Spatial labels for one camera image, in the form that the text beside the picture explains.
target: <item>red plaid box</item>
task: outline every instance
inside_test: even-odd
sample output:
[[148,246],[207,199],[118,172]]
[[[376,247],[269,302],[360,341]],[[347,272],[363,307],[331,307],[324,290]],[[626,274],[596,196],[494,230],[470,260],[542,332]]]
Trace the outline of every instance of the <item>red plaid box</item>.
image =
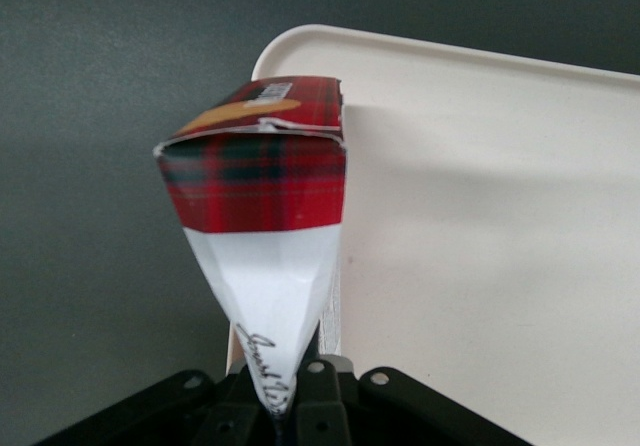
[[346,153],[339,81],[246,84],[156,148],[183,226],[290,231],[342,219]]

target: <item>dark gray background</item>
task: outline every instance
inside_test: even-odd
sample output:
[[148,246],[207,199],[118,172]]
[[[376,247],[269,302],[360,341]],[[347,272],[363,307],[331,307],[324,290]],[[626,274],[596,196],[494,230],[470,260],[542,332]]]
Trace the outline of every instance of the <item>dark gray background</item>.
[[305,23],[640,73],[640,0],[0,0],[1,444],[222,377],[151,149]]

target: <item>white tray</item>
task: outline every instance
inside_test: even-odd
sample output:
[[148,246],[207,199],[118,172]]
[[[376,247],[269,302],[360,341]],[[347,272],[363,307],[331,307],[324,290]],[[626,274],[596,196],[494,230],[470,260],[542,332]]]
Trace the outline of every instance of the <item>white tray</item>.
[[640,77],[327,26],[253,77],[343,80],[342,352],[540,445],[640,442]]

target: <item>box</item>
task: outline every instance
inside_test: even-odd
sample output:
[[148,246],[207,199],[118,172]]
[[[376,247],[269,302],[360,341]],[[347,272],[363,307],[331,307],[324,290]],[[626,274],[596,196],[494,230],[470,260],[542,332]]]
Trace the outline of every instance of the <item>box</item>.
[[[331,291],[339,294],[341,106],[335,78],[254,81],[154,150],[258,396],[276,417],[290,404]],[[322,349],[338,352],[339,311],[331,306]]]

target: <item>screw hole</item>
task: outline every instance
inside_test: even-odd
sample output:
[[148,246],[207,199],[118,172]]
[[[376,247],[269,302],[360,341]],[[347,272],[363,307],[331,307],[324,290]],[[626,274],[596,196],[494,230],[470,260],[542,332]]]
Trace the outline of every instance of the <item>screw hole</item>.
[[307,366],[307,371],[309,371],[310,373],[320,373],[324,371],[324,364],[322,364],[320,361],[314,361],[309,366]]
[[382,372],[373,373],[369,379],[377,386],[384,386],[389,382],[389,376]]
[[218,423],[218,432],[220,434],[228,433],[233,429],[233,421],[223,421],[222,423]]
[[195,389],[198,386],[200,386],[202,382],[203,382],[203,379],[201,376],[192,376],[182,385],[182,387],[184,389]]

